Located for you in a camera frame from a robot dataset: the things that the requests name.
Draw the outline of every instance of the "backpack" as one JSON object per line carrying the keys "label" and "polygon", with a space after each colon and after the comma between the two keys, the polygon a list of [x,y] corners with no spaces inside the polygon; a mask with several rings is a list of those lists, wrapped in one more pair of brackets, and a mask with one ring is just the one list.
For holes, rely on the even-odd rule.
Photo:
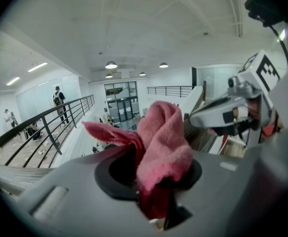
{"label": "backpack", "polygon": [[62,104],[62,100],[60,98],[60,92],[57,92],[57,94],[54,94],[54,98],[53,98],[53,102],[55,106],[61,105]]}

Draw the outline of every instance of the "man with backpack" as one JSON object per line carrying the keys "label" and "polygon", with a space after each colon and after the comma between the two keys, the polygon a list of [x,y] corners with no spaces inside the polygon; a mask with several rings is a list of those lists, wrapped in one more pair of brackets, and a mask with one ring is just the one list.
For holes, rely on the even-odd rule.
{"label": "man with backpack", "polygon": [[[56,86],[55,87],[55,93],[53,94],[53,102],[54,102],[54,106],[58,106],[58,105],[61,105],[64,103],[64,100],[65,100],[65,96],[62,92],[60,92],[60,87],[59,86]],[[64,114],[65,116],[65,120],[67,122],[67,124],[69,123],[69,119],[67,117],[67,113],[66,113],[66,107],[64,106],[63,108],[59,108],[57,109],[57,114],[60,115],[60,114]],[[61,121],[62,121],[62,124],[63,126],[65,126],[65,122],[64,122],[64,118],[63,118],[63,115],[60,116],[61,118]]]}

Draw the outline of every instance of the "handrail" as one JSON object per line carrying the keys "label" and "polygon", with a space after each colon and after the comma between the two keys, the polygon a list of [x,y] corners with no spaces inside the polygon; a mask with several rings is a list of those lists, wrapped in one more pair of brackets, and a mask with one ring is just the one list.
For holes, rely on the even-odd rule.
{"label": "handrail", "polygon": [[[51,108],[51,109],[49,109],[49,110],[46,110],[46,111],[44,111],[44,112],[42,112],[42,113],[40,113],[40,114],[38,114],[38,115],[36,115],[36,116],[34,116],[34,117],[32,117],[32,118],[30,118],[30,119],[22,122],[21,124],[17,125],[16,127],[12,128],[12,129],[9,130],[8,132],[6,132],[6,133],[3,134],[2,136],[0,136],[0,147],[1,147],[2,145],[6,144],[9,140],[11,140],[14,136],[16,136],[19,132],[21,132],[21,131],[23,131],[25,128],[27,128],[30,124],[33,124],[34,122],[38,121],[39,119],[42,119],[42,120],[43,120],[43,127],[41,127],[41,128],[40,128],[38,131],[36,131],[32,136],[30,136],[30,138],[28,138],[28,139],[25,141],[25,143],[23,143],[23,144],[15,151],[15,153],[9,158],[9,160],[6,162],[5,165],[6,165],[6,166],[9,165],[9,163],[10,163],[10,162],[14,159],[14,157],[24,148],[24,146],[33,139],[33,136],[36,135],[38,132],[41,132],[43,129],[46,129],[47,136],[46,136],[46,137],[41,141],[41,143],[37,146],[37,148],[34,150],[34,152],[31,154],[31,156],[27,159],[27,161],[26,161],[26,163],[24,164],[23,167],[25,167],[25,166],[29,163],[29,161],[30,161],[30,159],[32,158],[32,156],[35,154],[35,152],[39,149],[39,147],[43,144],[43,142],[44,142],[47,138],[50,138],[50,140],[51,140],[51,142],[52,142],[52,145],[55,147],[57,153],[62,154],[61,151],[60,151],[59,146],[56,144],[56,140],[57,140],[57,138],[60,137],[60,135],[64,132],[64,130],[68,127],[68,125],[69,125],[70,123],[73,122],[74,126],[76,127],[76,123],[75,123],[75,118],[76,118],[76,117],[73,117],[73,113],[72,113],[72,108],[73,108],[73,107],[71,107],[70,104],[75,103],[75,102],[77,102],[77,101],[79,101],[79,104],[78,104],[78,105],[81,105],[81,107],[79,107],[76,111],[78,111],[78,110],[80,110],[80,109],[83,109],[83,111],[81,111],[76,117],[78,117],[82,112],[84,112],[84,106],[87,106],[87,105],[88,105],[88,107],[85,108],[85,109],[88,110],[88,109],[90,109],[90,106],[93,106],[93,105],[95,104],[94,95],[88,95],[88,96],[85,96],[85,97],[81,97],[81,98],[78,98],[78,99],[69,101],[69,102],[67,102],[67,103],[63,103],[63,104],[61,104],[61,105],[58,105],[58,106],[53,107],[53,108]],[[54,112],[54,111],[56,111],[56,110],[58,110],[58,109],[63,109],[63,107],[65,107],[65,106],[68,106],[68,110],[66,110],[66,112],[69,112],[70,115],[64,120],[64,122],[65,122],[66,120],[68,120],[69,117],[71,117],[72,120],[71,120],[71,121],[69,122],[69,124],[61,131],[61,133],[59,134],[59,136],[57,136],[57,138],[54,139],[52,134],[53,134],[53,131],[54,131],[55,129],[52,130],[52,131],[50,131],[48,125],[49,125],[51,122],[53,122],[54,120],[56,120],[57,118],[59,118],[60,116],[62,116],[62,114],[61,114],[61,115],[58,115],[56,118],[54,118],[54,119],[53,119],[52,121],[50,121],[49,123],[46,122],[45,116],[48,115],[48,114],[50,114],[50,113],[52,113],[52,112]]]}
{"label": "handrail", "polygon": [[175,97],[187,97],[194,86],[156,86],[147,87],[147,93],[152,95],[164,95]]}

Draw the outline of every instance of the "glass wall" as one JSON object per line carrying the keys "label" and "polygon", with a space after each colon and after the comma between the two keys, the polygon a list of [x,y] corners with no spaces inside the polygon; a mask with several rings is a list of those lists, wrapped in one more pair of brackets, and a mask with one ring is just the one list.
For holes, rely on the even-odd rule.
{"label": "glass wall", "polygon": [[228,88],[227,80],[235,75],[241,68],[240,65],[215,65],[197,69],[197,85],[202,86],[207,82],[206,98],[216,99],[222,96]]}
{"label": "glass wall", "polygon": [[106,84],[105,91],[114,123],[133,119],[140,114],[135,81]]}
{"label": "glass wall", "polygon": [[[21,120],[26,121],[35,115],[38,115],[50,108],[53,108],[53,94],[55,93],[56,86],[59,86],[60,91],[65,96],[66,102],[81,97],[78,76],[76,75],[43,82],[35,86],[34,88],[31,88],[16,96]],[[57,116],[57,112],[53,112],[46,116],[46,121],[50,122]]]}

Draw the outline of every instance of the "red object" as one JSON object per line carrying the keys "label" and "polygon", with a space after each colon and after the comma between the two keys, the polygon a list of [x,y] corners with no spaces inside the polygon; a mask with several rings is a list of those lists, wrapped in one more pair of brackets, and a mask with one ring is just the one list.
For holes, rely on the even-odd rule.
{"label": "red object", "polygon": [[222,147],[225,146],[225,142],[227,141],[228,135],[223,135],[223,140],[222,140],[222,145],[220,147],[220,150],[222,149]]}
{"label": "red object", "polygon": [[269,125],[263,128],[264,134],[262,134],[262,137],[264,140],[269,139],[269,137],[272,135],[273,129],[274,129],[274,125]]}
{"label": "red object", "polygon": [[192,163],[192,149],[183,136],[180,109],[167,102],[154,102],[141,120],[138,133],[102,123],[83,124],[101,141],[135,144],[140,208],[149,219],[165,218],[171,191],[156,185],[167,177],[180,181]]}

